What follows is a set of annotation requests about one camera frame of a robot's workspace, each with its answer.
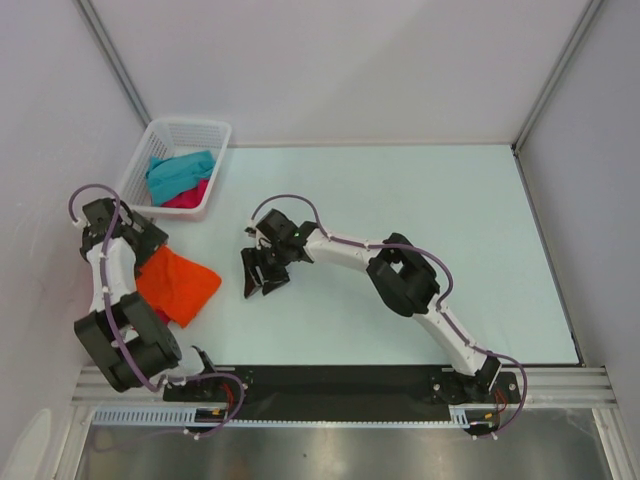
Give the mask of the orange t shirt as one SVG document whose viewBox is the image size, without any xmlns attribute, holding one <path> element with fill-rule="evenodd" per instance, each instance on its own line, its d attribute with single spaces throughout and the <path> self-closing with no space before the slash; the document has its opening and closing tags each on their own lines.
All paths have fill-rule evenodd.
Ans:
<svg viewBox="0 0 640 480">
<path fill-rule="evenodd" d="M 160 247 L 136 278 L 140 295 L 181 328 L 200 313 L 222 284 L 221 277 L 202 265 Z"/>
</svg>

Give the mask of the white plastic mesh basket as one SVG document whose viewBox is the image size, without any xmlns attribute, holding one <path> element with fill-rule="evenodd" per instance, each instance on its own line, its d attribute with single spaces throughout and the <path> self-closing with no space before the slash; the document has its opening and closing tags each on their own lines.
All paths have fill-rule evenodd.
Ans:
<svg viewBox="0 0 640 480">
<path fill-rule="evenodd" d="M 117 187 L 151 218 L 200 221 L 206 215 L 232 127 L 197 117 L 163 117 L 146 128 Z"/>
</svg>

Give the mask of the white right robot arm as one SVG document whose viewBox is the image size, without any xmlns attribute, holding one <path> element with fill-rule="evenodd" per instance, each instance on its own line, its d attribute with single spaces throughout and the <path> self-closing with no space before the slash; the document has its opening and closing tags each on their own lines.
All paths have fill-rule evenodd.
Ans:
<svg viewBox="0 0 640 480">
<path fill-rule="evenodd" d="M 461 377 L 463 393 L 484 401 L 497 389 L 500 360 L 480 347 L 445 303 L 452 275 L 443 291 L 433 265 L 439 261 L 397 233 L 378 243 L 341 238 L 317 222 L 296 225 L 273 209 L 252 219 L 246 234 L 252 247 L 241 250 L 244 296 L 267 295 L 290 281 L 287 267 L 295 262 L 326 263 L 366 274 L 384 305 L 395 314 L 416 320 L 447 353 Z"/>
</svg>

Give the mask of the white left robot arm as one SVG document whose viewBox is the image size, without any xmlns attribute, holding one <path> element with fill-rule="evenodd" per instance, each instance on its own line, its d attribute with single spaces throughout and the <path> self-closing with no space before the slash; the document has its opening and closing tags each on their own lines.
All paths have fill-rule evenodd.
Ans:
<svg viewBox="0 0 640 480">
<path fill-rule="evenodd" d="M 94 296 L 74 332 L 112 388 L 143 387 L 182 359 L 170 324 L 187 327 L 222 280 L 174 253 L 167 233 L 126 203 L 102 198 L 83 213 L 80 254 Z"/>
</svg>

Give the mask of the pink t shirt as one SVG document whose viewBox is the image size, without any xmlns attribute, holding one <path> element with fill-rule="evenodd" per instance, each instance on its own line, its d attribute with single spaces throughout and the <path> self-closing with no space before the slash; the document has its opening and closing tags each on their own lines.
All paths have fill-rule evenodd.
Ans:
<svg viewBox="0 0 640 480">
<path fill-rule="evenodd" d="M 196 187 L 182 192 L 171 200 L 164 202 L 162 207 L 177 209 L 192 209 L 198 207 L 206 193 L 208 183 L 208 179 L 201 179 Z"/>
</svg>

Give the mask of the teal t shirt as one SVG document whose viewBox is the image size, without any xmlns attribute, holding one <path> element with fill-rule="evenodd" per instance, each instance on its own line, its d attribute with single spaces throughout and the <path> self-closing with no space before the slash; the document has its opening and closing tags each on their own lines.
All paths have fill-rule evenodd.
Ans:
<svg viewBox="0 0 640 480">
<path fill-rule="evenodd" d="M 152 156 L 145 174 L 146 185 L 154 207 L 197 186 L 201 179 L 210 180 L 216 160 L 210 151 L 161 159 Z"/>
</svg>

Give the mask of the folded red t shirt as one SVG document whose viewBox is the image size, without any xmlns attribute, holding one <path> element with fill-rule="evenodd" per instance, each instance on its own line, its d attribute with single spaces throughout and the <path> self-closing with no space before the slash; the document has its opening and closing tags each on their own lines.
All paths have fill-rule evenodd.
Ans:
<svg viewBox="0 0 640 480">
<path fill-rule="evenodd" d="M 155 315 L 165 324 L 169 325 L 172 319 L 161 309 L 154 309 Z"/>
</svg>

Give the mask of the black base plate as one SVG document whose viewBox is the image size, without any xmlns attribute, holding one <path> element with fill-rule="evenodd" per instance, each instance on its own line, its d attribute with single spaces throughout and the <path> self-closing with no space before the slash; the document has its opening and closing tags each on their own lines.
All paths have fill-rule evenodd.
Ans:
<svg viewBox="0 0 640 480">
<path fill-rule="evenodd" d="M 513 372 L 502 371 L 484 391 L 444 365 L 244 365 L 224 366 L 239 380 L 209 378 L 164 390 L 172 403 L 236 405 L 236 418 L 267 422 L 444 421 L 449 408 L 463 404 L 517 405 L 521 389 Z"/>
</svg>

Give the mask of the aluminium frame rail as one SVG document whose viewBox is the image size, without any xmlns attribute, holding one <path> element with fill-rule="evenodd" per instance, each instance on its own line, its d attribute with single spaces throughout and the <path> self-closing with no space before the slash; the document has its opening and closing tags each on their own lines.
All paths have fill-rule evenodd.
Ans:
<svg viewBox="0 0 640 480">
<path fill-rule="evenodd" d="M 248 390 L 257 388 L 286 393 L 410 393 L 426 395 L 435 384 L 453 372 L 445 366 L 237 366 L 223 367 L 243 379 Z M 515 383 L 526 393 L 528 408 L 611 408 L 616 405 L 609 377 L 604 368 L 577 366 L 514 366 L 502 369 L 515 376 Z M 71 397 L 73 405 L 159 405 L 162 394 L 144 388 L 116 392 L 96 367 L 81 370 Z"/>
</svg>

